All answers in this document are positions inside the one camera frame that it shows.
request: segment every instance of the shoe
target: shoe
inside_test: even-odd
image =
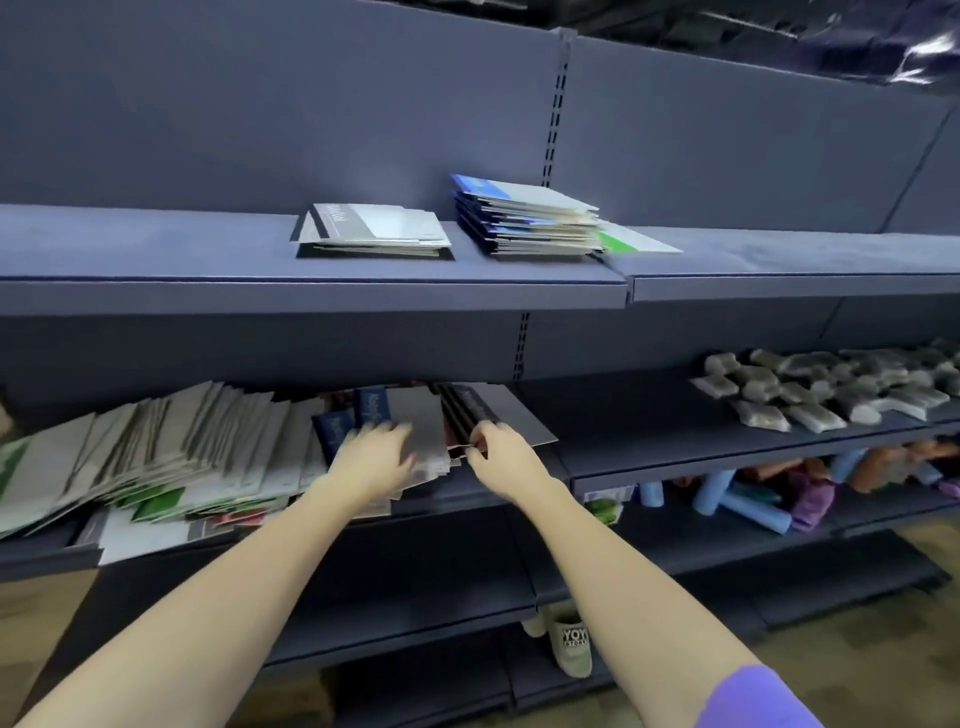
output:
[[[557,665],[570,677],[585,679],[593,672],[590,635],[572,600],[544,609],[550,647]]]
[[[537,610],[537,615],[532,619],[525,619],[520,623],[523,631],[530,637],[536,639],[546,634],[546,619],[543,618],[543,612]]]

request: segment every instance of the orange item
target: orange item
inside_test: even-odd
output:
[[[796,460],[781,460],[779,463],[764,463],[763,465],[757,465],[753,468],[744,468],[743,472],[746,473],[750,479],[762,482],[769,480],[774,475],[779,475],[783,471],[796,468],[802,463],[803,460],[800,458]]]
[[[936,440],[922,440],[917,443],[910,443],[906,448],[914,462],[960,455],[960,446],[953,442],[941,443]]]
[[[906,448],[873,448],[853,469],[847,481],[857,493],[870,493],[887,483],[898,482],[909,475]]]
[[[805,457],[804,470],[814,480],[830,480],[830,468],[819,457]]]

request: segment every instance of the forearm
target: forearm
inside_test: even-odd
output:
[[[604,661],[649,728],[687,728],[756,658],[672,578],[560,487],[518,505],[546,541]]]
[[[21,726],[223,725],[357,505],[332,482],[316,485],[101,648]]]

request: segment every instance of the top shelf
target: top shelf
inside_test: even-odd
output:
[[[634,228],[682,255],[609,254],[631,300],[691,301],[960,292],[960,237]]]
[[[0,205],[0,315],[623,308],[598,261],[296,258],[293,215]]]

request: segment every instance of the store shelf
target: store shelf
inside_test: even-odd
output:
[[[521,381],[519,391],[560,438],[557,454],[577,495],[960,431],[960,400],[930,410],[929,422],[886,412],[875,427],[821,435],[799,425],[790,432],[747,427],[689,376],[683,370],[574,376]]]
[[[537,448],[540,460],[547,471],[563,482],[568,482],[569,474],[552,445]],[[433,516],[441,513],[489,508],[504,505],[507,501],[493,493],[477,480],[473,468],[466,461],[450,470],[449,475],[431,480],[403,493],[400,500],[391,504],[391,516],[394,518],[413,516]]]
[[[95,569],[100,560],[100,549],[72,546],[88,515],[84,509],[31,536],[10,536],[0,541],[0,583]]]
[[[960,293],[960,238],[635,228],[682,255],[608,254],[631,301]]]
[[[534,595],[503,509],[345,531],[265,668],[335,665],[528,619]]]
[[[511,702],[495,632],[347,663],[335,690],[338,728],[425,728]]]
[[[667,489],[662,508],[627,503],[612,527],[624,541],[672,575],[709,569],[759,554],[804,546],[830,537],[829,521],[809,533],[788,531],[781,536],[720,509],[701,516]],[[569,590],[536,528],[518,510],[510,509],[511,526],[538,604],[568,599]]]
[[[960,500],[934,488],[910,483],[888,485],[867,495],[842,486],[830,507],[830,519],[843,536],[895,528],[924,518],[960,513]]]
[[[763,620],[780,627],[949,575],[893,531],[833,540],[738,565]]]
[[[519,710],[533,708],[540,703],[602,688],[613,683],[613,676],[603,658],[590,645],[593,671],[590,677],[570,677],[557,666],[547,636],[533,639],[519,624],[504,627],[499,632],[503,644],[503,659],[510,674],[514,702]]]
[[[38,689],[224,550],[161,552],[100,569]],[[528,619],[534,605],[501,508],[349,528],[303,590],[264,670],[324,667],[478,632]]]
[[[0,315],[623,308],[591,258],[496,260],[444,223],[453,260],[296,258],[296,217],[0,205]]]

